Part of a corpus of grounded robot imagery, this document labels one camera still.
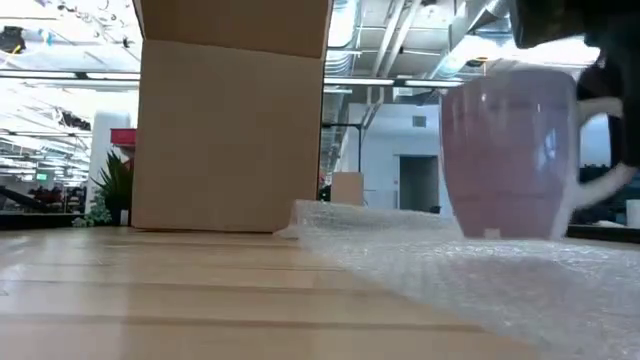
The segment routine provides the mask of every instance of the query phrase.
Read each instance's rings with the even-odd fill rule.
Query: bubble wrap
[[[572,240],[466,240],[438,215],[299,201],[282,235],[358,275],[538,347],[640,359],[640,252]]]

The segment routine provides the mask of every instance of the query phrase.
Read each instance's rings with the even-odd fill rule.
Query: ceiling
[[[586,48],[580,39],[518,50],[511,40],[508,18],[496,18],[469,33],[478,15],[493,1],[335,0],[325,74],[468,81],[498,71],[544,66],[576,75],[597,56],[597,49]],[[0,30],[5,26],[23,28],[26,47],[13,54],[0,51],[0,72],[139,72],[142,36],[132,0],[0,0],[0,10]],[[467,60],[479,57],[486,61],[475,67],[465,65]],[[427,90],[414,89],[405,95],[412,98]],[[384,103],[400,99],[388,95]],[[421,101],[434,102],[437,96],[435,92]],[[70,142],[65,134],[82,131],[59,125],[62,112],[91,123],[96,110],[117,106],[123,99],[135,103],[137,85],[17,81],[2,79],[0,73],[0,104],[4,104],[0,106],[0,144],[4,144],[0,154],[46,153],[51,147],[63,146]],[[346,123],[348,105],[354,102],[371,106],[365,87],[325,88],[323,122]],[[371,121],[375,125],[376,117]],[[7,135],[7,131],[45,129],[64,136],[33,136],[35,140],[27,144]],[[323,129],[321,165],[325,172],[335,163],[343,134],[344,128]],[[79,146],[73,149],[82,149],[81,154],[64,156],[76,156],[88,164],[88,157],[82,153],[90,146],[90,137],[83,137],[84,144],[80,145],[75,145],[75,138],[71,140]]]

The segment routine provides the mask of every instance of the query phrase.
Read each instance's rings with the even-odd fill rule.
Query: potted plant
[[[104,203],[113,225],[120,224],[122,210],[131,209],[131,196],[133,189],[133,170],[110,151],[107,154],[107,168],[100,170],[102,182],[93,180],[102,190]]]

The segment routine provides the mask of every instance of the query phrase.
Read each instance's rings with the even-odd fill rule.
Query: desk
[[[11,360],[535,359],[267,235],[0,233]]]

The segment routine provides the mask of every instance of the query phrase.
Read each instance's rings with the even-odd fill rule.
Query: wooden table
[[[534,359],[266,235],[0,233],[0,358]]]

